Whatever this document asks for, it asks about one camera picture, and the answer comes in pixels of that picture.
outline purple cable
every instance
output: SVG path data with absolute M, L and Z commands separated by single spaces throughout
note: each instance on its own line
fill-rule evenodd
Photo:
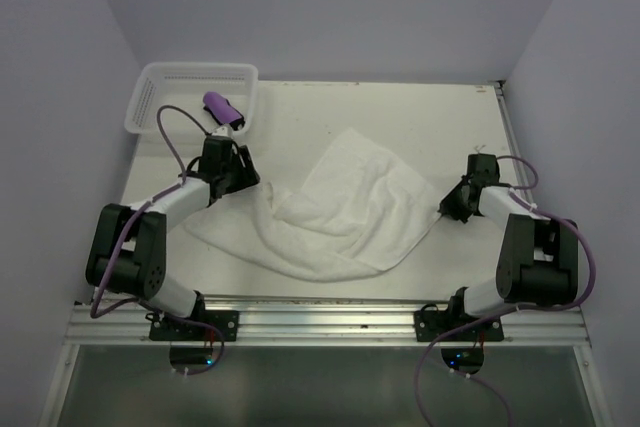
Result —
M 128 304 L 130 302 L 134 302 L 138 300 L 135 297 L 130 297 L 128 299 L 120 300 L 115 304 L 110 305 L 109 307 L 101 311 L 98 311 L 98 307 L 100 306 L 100 302 L 102 301 L 102 296 L 104 295 L 104 291 L 107 289 L 107 285 L 109 285 L 109 280 L 111 279 L 111 274 L 113 273 L 113 269 L 115 269 L 116 260 L 118 260 L 118 257 L 120 256 L 122 245 L 125 243 L 126 238 L 129 235 L 129 231 L 131 230 L 131 227 L 133 227 L 133 224 L 136 222 L 136 220 L 138 220 L 140 216 L 144 214 L 145 210 L 151 207 L 151 205 L 154 202 L 160 200 L 165 195 L 169 195 L 170 193 L 175 192 L 180 187 L 182 187 L 181 184 L 175 184 L 163 190 L 162 192 L 157 193 L 151 198 L 151 200 L 148 200 L 144 204 L 142 204 L 142 206 L 138 210 L 136 210 L 133 213 L 133 215 L 129 217 L 129 220 L 127 220 L 127 222 L 124 224 L 124 227 L 122 227 L 122 231 L 118 236 L 118 240 L 116 240 L 116 245 L 113 247 L 113 252 L 111 253 L 111 257 L 109 257 L 109 262 L 107 262 L 107 268 L 105 269 L 104 274 L 102 274 L 102 279 L 100 279 L 100 285 L 98 286 L 98 291 L 96 292 L 96 295 L 93 299 L 93 303 L 91 304 L 91 310 L 89 312 L 89 315 L 91 316 L 91 318 L 98 319 L 103 315 L 108 314 L 109 312 L 113 312 L 115 309 L 117 309 L 118 307 L 124 304 Z
M 529 167 L 529 170 L 533 174 L 533 183 L 532 184 L 530 184 L 530 185 L 515 185 L 515 186 L 511 187 L 512 189 L 514 189 L 514 190 L 531 190 L 531 189 L 534 189 L 538 185 L 538 182 L 540 181 L 540 177 L 538 176 L 538 171 L 536 170 L 536 168 L 533 166 L 533 164 L 531 162 L 529 162 L 526 159 L 523 159 L 522 157 L 517 157 L 515 155 L 501 155 L 500 157 L 496 157 L 496 160 L 506 160 L 506 159 L 515 160 L 516 162 L 520 162 L 521 164 L 526 165 L 527 167 Z
M 176 107 L 175 105 L 163 105 L 158 109 L 158 112 L 156 113 L 156 122 L 158 123 L 158 130 L 160 131 L 160 135 L 162 136 L 165 143 L 167 144 L 167 147 L 169 147 L 171 154 L 173 155 L 173 157 L 178 162 L 178 165 L 180 166 L 180 175 L 182 177 L 182 182 L 184 183 L 187 180 L 187 169 L 185 169 L 184 162 L 182 162 L 182 159 L 180 158 L 180 154 L 178 154 L 178 151 L 176 150 L 175 146 L 173 145 L 171 140 L 169 140 L 169 136 L 167 135 L 167 132 L 164 130 L 164 126 L 162 125 L 162 112 L 164 112 L 165 110 L 175 110 L 176 112 L 180 112 L 181 114 L 187 116 L 191 120 L 191 122 L 196 124 L 200 128 L 200 130 L 204 132 L 204 135 L 210 135 L 210 132 L 208 132 L 207 129 L 205 129 L 203 125 L 200 122 L 198 122 L 198 120 L 193 115 L 191 115 L 186 110 L 181 109 L 180 107 Z
M 455 370 L 455 369 L 451 369 L 449 366 L 444 365 L 441 361 L 437 361 L 435 359 L 429 359 L 431 361 L 431 363 L 438 367 L 438 368 L 442 368 L 442 369 L 447 369 L 449 372 L 451 372 L 453 370 L 453 373 L 456 374 L 458 377 L 462 377 L 464 379 L 467 379 L 467 374 L 464 372 L 460 372 L 459 370 Z M 504 410 L 507 413 L 507 419 L 513 419 L 513 413 L 511 412 L 511 407 L 509 407 L 509 403 L 507 402 L 507 399 L 500 394 L 500 392 L 498 392 L 498 390 L 496 390 L 495 387 L 493 387 L 489 382 L 487 382 L 486 380 L 480 379 L 478 377 L 474 377 L 473 375 L 469 375 L 469 379 L 471 382 L 475 382 L 476 384 L 479 384 L 487 389 L 489 389 L 491 392 L 493 392 L 495 394 L 496 397 L 498 397 L 498 400 L 500 400 L 500 402 L 502 402 L 502 405 L 504 406 Z
M 587 264 L 589 266 L 589 280 L 587 282 L 587 286 L 584 289 L 584 292 L 580 295 L 580 297 L 578 297 L 576 300 L 574 300 L 573 302 L 570 302 L 568 304 L 565 305 L 557 305 L 554 307 L 540 307 L 537 305 L 531 305 L 531 304 L 518 304 L 518 305 L 507 305 L 504 308 L 494 312 L 493 314 L 489 314 L 485 317 L 479 318 L 477 320 L 474 320 L 473 322 L 470 322 L 466 325 L 457 327 L 455 329 L 452 329 L 448 332 L 445 332 L 443 334 L 440 334 L 439 336 L 437 336 L 435 339 L 433 339 L 433 341 L 427 346 L 427 348 L 425 349 L 425 351 L 423 352 L 422 356 L 420 357 L 420 360 L 418 361 L 418 365 L 416 366 L 416 369 L 414 371 L 414 375 L 413 375 L 413 389 L 414 389 L 414 396 L 416 398 L 416 403 L 418 404 L 418 409 L 420 410 L 420 413 L 422 414 L 422 417 L 424 418 L 424 420 L 427 422 L 428 425 L 430 425 L 431 427 L 435 426 L 435 423 L 433 422 L 433 419 L 431 419 L 431 416 L 427 413 L 424 405 L 422 404 L 422 400 L 420 399 L 420 370 L 422 369 L 422 366 L 424 365 L 425 360 L 427 359 L 427 357 L 429 356 L 429 353 L 433 350 L 433 348 L 435 347 L 435 345 L 439 342 L 442 342 L 443 340 L 459 334 L 461 332 L 465 332 L 466 330 L 469 329 L 473 329 L 474 327 L 484 324 L 485 322 L 489 322 L 489 321 L 493 321 L 499 317 L 502 317 L 503 315 L 507 315 L 507 314 L 511 314 L 517 310 L 536 310 L 536 311 L 543 311 L 543 312 L 559 312 L 559 311 L 563 311 L 563 310 L 569 310 L 569 309 L 573 309 L 575 307 L 579 307 L 585 300 L 587 300 L 587 298 L 589 298 L 589 296 L 591 295 L 591 292 L 593 291 L 593 288 L 595 286 L 595 282 L 596 282 L 596 261 L 595 261 L 595 257 L 593 255 L 593 252 L 591 251 L 591 247 L 589 246 L 587 239 L 584 237 L 584 235 L 569 221 L 558 217 L 554 214 L 550 214 L 548 212 L 539 210 L 535 205 L 530 205 L 527 202 L 525 202 L 524 200 L 522 200 L 520 197 L 518 197 L 516 195 L 515 192 L 510 192 L 509 196 L 520 206 L 522 206 L 523 208 L 531 211 L 532 213 L 539 215 L 540 217 L 547 217 L 549 219 L 555 220 L 556 222 L 558 222 L 559 224 L 563 225 L 564 227 L 566 227 L 567 229 L 569 229 L 569 231 L 571 231 L 571 233 L 573 235 L 576 236 L 576 238 L 578 239 L 578 242 L 580 242 L 580 245 L 582 245 L 582 248 L 584 249 L 585 255 L 587 256 Z M 513 419 L 513 414 L 511 412 L 511 409 L 509 408 L 508 404 L 507 404 L 507 400 L 506 398 L 500 394 L 495 388 L 493 388 L 490 384 L 488 384 L 486 381 L 479 379 L 479 378 L 474 378 L 471 377 L 473 380 L 475 380 L 476 382 L 478 382 L 479 384 L 487 387 L 489 390 L 491 390 L 494 394 L 496 394 L 496 396 L 500 399 L 500 402 L 502 402 L 502 404 L 505 406 L 505 409 L 507 411 L 507 425 L 509 425 L 509 427 L 513 427 L 514 424 L 514 419 Z

